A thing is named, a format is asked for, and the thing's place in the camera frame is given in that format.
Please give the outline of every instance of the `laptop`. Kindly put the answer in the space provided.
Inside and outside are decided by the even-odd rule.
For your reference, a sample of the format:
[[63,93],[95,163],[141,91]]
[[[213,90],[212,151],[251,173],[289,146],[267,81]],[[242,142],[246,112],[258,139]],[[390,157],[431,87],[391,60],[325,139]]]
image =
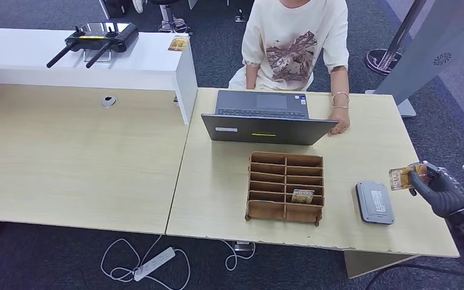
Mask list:
[[211,140],[313,145],[338,122],[309,118],[305,94],[218,91],[214,114],[202,114]]

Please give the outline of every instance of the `graphic print on shirt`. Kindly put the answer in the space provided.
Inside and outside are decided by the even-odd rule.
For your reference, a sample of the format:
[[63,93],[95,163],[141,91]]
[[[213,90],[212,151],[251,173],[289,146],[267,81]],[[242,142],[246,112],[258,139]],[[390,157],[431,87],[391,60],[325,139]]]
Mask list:
[[311,76],[317,40],[315,34],[308,31],[299,36],[289,46],[266,49],[269,67],[273,70],[274,80],[307,82]]

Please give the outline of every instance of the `desk surface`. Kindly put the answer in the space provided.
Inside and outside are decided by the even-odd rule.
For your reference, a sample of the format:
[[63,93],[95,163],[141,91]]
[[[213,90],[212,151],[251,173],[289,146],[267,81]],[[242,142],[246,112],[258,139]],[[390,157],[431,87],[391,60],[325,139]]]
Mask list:
[[[389,96],[352,95],[352,126],[313,146],[211,141],[200,114],[212,113],[217,89],[199,89],[182,159],[167,234],[247,240],[333,250],[458,256],[443,219],[407,190],[390,192],[393,225],[365,224],[355,184],[388,186],[388,170],[417,161],[398,109]],[[307,93],[311,118],[326,118],[329,94]],[[319,227],[282,221],[246,221],[248,157],[256,150],[321,155],[325,201]]]
[[[45,65],[65,47],[64,40],[71,33],[73,31],[0,28],[0,68],[47,70]],[[96,63],[91,69],[175,71],[181,53],[168,50],[175,35],[185,34],[140,33],[126,52],[114,53],[111,63]],[[41,39],[41,47],[37,47],[36,41],[26,39]],[[70,51],[50,69],[74,68],[86,69],[82,50]]]
[[164,233],[188,130],[173,96],[0,85],[0,221]]

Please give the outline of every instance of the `electrical outlet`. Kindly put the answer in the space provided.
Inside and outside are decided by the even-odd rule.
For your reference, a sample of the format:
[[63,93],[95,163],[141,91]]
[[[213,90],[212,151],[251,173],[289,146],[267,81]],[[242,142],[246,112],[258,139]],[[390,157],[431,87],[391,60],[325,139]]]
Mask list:
[[143,266],[139,267],[134,272],[134,280],[136,282],[140,281],[141,279],[145,278],[145,276],[147,276],[148,274],[154,272],[160,266],[163,266],[173,257],[175,257],[175,251],[172,247],[169,247],[168,249],[161,252],[159,255],[152,258],[150,261],[143,264]]

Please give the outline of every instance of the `gray power bank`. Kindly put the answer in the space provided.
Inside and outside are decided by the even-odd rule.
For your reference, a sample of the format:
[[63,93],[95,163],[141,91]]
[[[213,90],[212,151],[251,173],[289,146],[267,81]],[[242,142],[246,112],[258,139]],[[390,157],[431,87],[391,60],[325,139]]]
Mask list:
[[364,222],[386,225],[394,223],[394,212],[388,199],[387,188],[383,184],[360,181],[356,184],[356,197]]

